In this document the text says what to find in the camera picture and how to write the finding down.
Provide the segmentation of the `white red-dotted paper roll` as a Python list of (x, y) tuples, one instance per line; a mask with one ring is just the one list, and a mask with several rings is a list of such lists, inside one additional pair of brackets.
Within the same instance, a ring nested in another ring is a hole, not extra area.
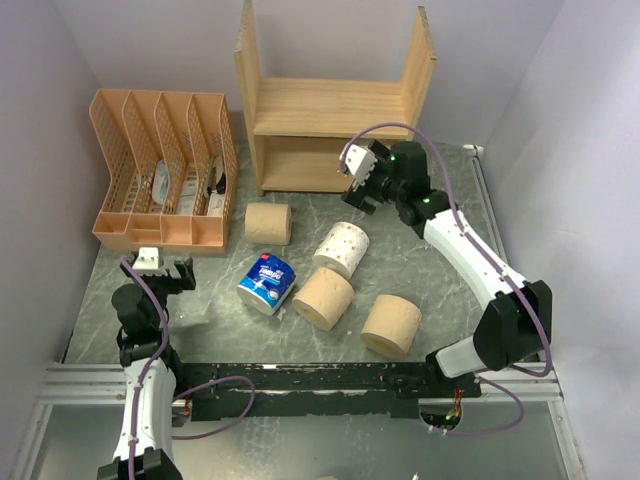
[(316, 249), (312, 263), (325, 267), (350, 280), (364, 257), (370, 240), (360, 227), (348, 222), (336, 222)]

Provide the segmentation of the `blue Tempo roll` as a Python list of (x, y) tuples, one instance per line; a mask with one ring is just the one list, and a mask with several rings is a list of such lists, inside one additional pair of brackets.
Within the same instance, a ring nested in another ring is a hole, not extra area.
[(246, 305), (272, 316), (288, 297), (296, 283), (295, 270), (271, 253), (262, 253), (236, 286)]

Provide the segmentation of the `brown paper towel roll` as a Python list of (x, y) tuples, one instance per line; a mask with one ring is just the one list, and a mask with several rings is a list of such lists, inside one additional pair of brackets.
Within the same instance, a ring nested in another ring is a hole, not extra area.
[(288, 204), (250, 203), (245, 212), (245, 238), (254, 244), (290, 243), (292, 211)]
[(292, 304), (306, 320), (323, 331), (330, 331), (355, 298), (351, 284), (340, 274), (318, 268), (296, 293)]
[(379, 295), (361, 330), (360, 340), (387, 358), (405, 357), (421, 322), (419, 308), (395, 295)]

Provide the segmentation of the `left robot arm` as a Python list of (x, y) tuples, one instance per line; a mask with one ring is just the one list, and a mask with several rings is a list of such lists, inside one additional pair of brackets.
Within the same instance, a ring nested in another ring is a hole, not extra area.
[(118, 443), (99, 479), (180, 479), (172, 452), (172, 403), (187, 375), (169, 341), (167, 300), (196, 286), (193, 260), (174, 263), (171, 275), (158, 247), (141, 247), (121, 259), (131, 281), (112, 294), (120, 322), (116, 336), (124, 368), (125, 407)]

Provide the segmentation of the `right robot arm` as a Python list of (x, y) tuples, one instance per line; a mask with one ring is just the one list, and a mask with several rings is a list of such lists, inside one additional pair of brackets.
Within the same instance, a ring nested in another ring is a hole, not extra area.
[(447, 192), (434, 188), (427, 155), (414, 141), (391, 147), (374, 140), (347, 145), (341, 169), (352, 178), (343, 200), (373, 214), (391, 203), (400, 220), (434, 247), (456, 269), (483, 309), (472, 336), (435, 352), (437, 365), (424, 374), (426, 390), (443, 398), (459, 376), (499, 371), (551, 343), (552, 292), (542, 280), (531, 282), (507, 265), (479, 237)]

